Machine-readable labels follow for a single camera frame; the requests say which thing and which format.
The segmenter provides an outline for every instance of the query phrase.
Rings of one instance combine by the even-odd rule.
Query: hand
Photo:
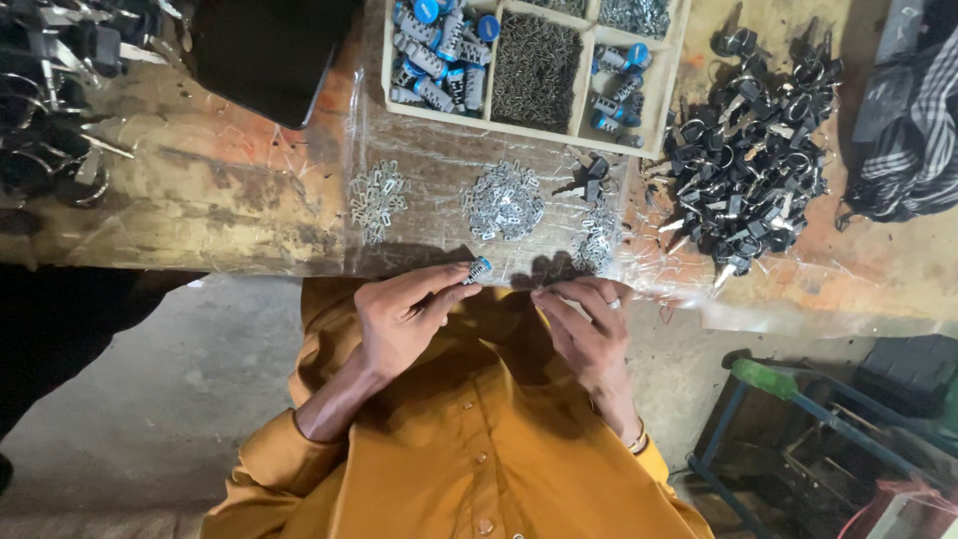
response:
[[[580,277],[533,292],[532,299],[549,320],[552,344],[568,362],[579,383],[590,393],[625,374],[628,286],[598,277]],[[563,301],[576,301],[592,317],[590,323]],[[609,304],[618,300],[621,306]]]
[[[603,421],[624,444],[639,443],[641,451],[644,427],[632,404],[626,372],[630,341],[626,308],[631,298],[628,286],[598,277],[580,277],[532,293],[533,302],[549,320],[553,347],[589,392]],[[582,305],[592,322],[563,299]],[[621,305],[612,309],[609,304],[616,300]]]
[[[409,368],[445,326],[449,309],[482,290],[477,283],[460,284],[468,274],[469,262],[462,262],[363,285],[354,295],[362,361],[389,380]]]

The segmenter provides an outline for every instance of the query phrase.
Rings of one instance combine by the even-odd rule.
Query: striped cloth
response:
[[[882,132],[860,179],[849,187],[845,200],[853,213],[904,222],[958,204],[958,29],[935,49],[911,59],[916,73],[924,72],[916,78],[921,86],[906,114]]]

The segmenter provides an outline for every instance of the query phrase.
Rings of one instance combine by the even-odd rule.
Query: workbench surface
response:
[[[709,41],[734,16],[733,0],[693,1],[673,109],[685,96],[706,99],[722,63]],[[832,193],[813,201],[808,228],[785,256],[766,254],[720,291],[710,257],[686,245],[672,256],[667,216],[647,207],[647,178],[636,158],[608,155],[625,241],[607,276],[673,306],[698,308],[706,327],[817,337],[958,334],[958,212],[910,223],[858,221],[834,227],[852,159],[851,132],[871,72],[887,0],[746,0],[739,24],[791,69],[788,48],[820,18],[845,60],[841,108],[814,140],[828,138],[835,159],[824,177]],[[88,99],[116,119],[96,133],[132,148],[135,159],[108,156],[111,186],[102,207],[28,205],[44,221],[32,238],[0,236],[0,259],[27,266],[61,264],[190,269],[281,275],[383,276],[462,259],[467,247],[495,265],[491,282],[525,287],[569,266],[585,238],[591,204],[552,200],[578,167],[561,144],[390,114],[378,85],[384,3],[370,0],[327,76],[303,131],[272,122],[211,95],[182,66],[137,64]],[[841,148],[836,141],[842,141]],[[386,243],[363,246],[351,224],[346,183],[379,159],[396,159],[412,182],[410,209],[394,214]],[[542,181],[546,215],[520,242],[475,241],[459,194],[485,163],[516,160]],[[672,204],[659,194],[669,211]]]

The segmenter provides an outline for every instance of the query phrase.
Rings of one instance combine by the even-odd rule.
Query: metal stand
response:
[[[835,391],[842,393],[854,400],[856,400],[862,406],[873,410],[877,413],[882,419],[886,420],[888,423],[903,427],[913,434],[925,439],[929,443],[935,445],[939,449],[946,451],[950,455],[955,455],[956,448],[953,444],[948,443],[943,437],[930,433],[928,431],[919,431],[915,432],[908,425],[908,421],[905,417],[894,413],[893,411],[887,409],[885,406],[879,402],[867,397],[866,395],[861,394],[855,389],[849,387],[846,384],[838,382],[836,379],[824,375],[823,373],[814,371],[814,370],[803,370],[795,368],[785,368],[785,367],[768,367],[760,366],[757,363],[752,362],[751,360],[738,360],[739,362],[747,362],[753,369],[758,368],[764,370],[764,375],[766,377],[785,377],[785,378],[794,378],[799,374],[802,375],[811,375],[817,377],[818,381],[825,382],[832,386]],[[712,438],[709,440],[709,444],[705,449],[705,453],[701,458],[692,455],[689,457],[689,466],[703,479],[708,483],[708,485],[722,497],[723,500],[736,514],[741,518],[742,523],[747,527],[752,533],[754,533],[759,539],[775,539],[777,536],[762,526],[762,523],[752,515],[751,511],[745,507],[735,495],[724,485],[721,480],[717,478],[709,468],[712,466],[713,460],[715,459],[716,454],[719,451],[719,446],[721,444],[722,438],[725,434],[726,429],[728,429],[729,424],[732,422],[736,412],[738,411],[739,405],[741,404],[742,399],[745,397],[745,394],[748,392],[750,387],[756,387],[758,389],[764,390],[763,382],[767,382],[767,378],[764,381],[758,381],[757,379],[752,379],[748,376],[740,375],[740,370],[737,368],[733,369],[733,375],[739,378],[739,383],[735,388],[735,392],[732,394],[732,399],[729,401],[728,405],[725,407],[725,410],[722,412],[721,418],[718,421],[715,432],[712,434]],[[876,442],[874,439],[869,437],[867,434],[863,433],[859,429],[855,428],[848,422],[840,419],[839,417],[832,414],[830,411],[826,410],[825,407],[819,405],[808,397],[808,394],[813,389],[810,387],[806,391],[806,394],[794,390],[785,398],[782,395],[778,395],[779,398],[783,400],[788,400],[795,403],[801,410],[805,410],[811,415],[815,416],[819,421],[822,421],[832,429],[834,429],[839,434],[847,437],[855,444],[860,446],[862,449],[872,454],[882,462],[889,464],[899,470],[903,471],[906,475],[916,475],[925,480],[928,484],[936,487],[942,488],[942,483],[930,477],[923,470],[904,459],[897,453],[891,451],[887,447]]]

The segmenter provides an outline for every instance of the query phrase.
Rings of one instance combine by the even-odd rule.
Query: wooden tray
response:
[[[397,114],[407,114],[430,120],[439,120],[450,124],[459,124],[472,128],[489,129],[516,135],[541,138],[573,146],[583,146],[604,152],[624,153],[639,157],[657,158],[661,153],[662,142],[665,138],[666,118],[669,113],[669,103],[672,100],[672,90],[675,84],[675,74],[678,70],[679,59],[682,54],[682,42],[685,39],[685,27],[689,20],[689,9],[692,0],[672,0],[669,5],[669,16],[672,24],[669,32],[662,41],[629,34],[614,28],[598,24],[601,0],[586,0],[585,18],[579,18],[566,13],[554,12],[521,0],[467,0],[467,4],[479,12],[495,13],[496,18],[502,20],[505,11],[515,13],[531,13],[540,15],[547,20],[574,29],[582,37],[582,57],[579,62],[579,72],[573,85],[575,97],[572,102],[572,117],[569,120],[565,134],[553,133],[539,129],[523,128],[511,124],[502,124],[490,120],[492,115],[492,82],[495,79],[495,59],[499,40],[492,43],[492,61],[486,74],[486,95],[482,118],[469,118],[458,114],[447,114],[421,106],[394,103],[389,99],[389,89],[392,87],[393,60],[396,50],[393,46],[393,7],[395,0],[386,1],[386,17],[384,25],[384,42],[382,55],[382,88],[385,92],[386,109]],[[627,129],[622,127],[619,134],[640,134],[646,144],[643,148],[632,148],[615,144],[615,135],[593,129],[589,125],[592,117],[592,106],[589,104],[589,92],[597,90],[606,97],[611,95],[609,76],[600,72],[592,77],[592,56],[595,44],[605,44],[627,49],[634,43],[645,43],[654,56],[654,63],[643,76],[645,85],[642,88],[646,97],[642,110],[642,126]]]

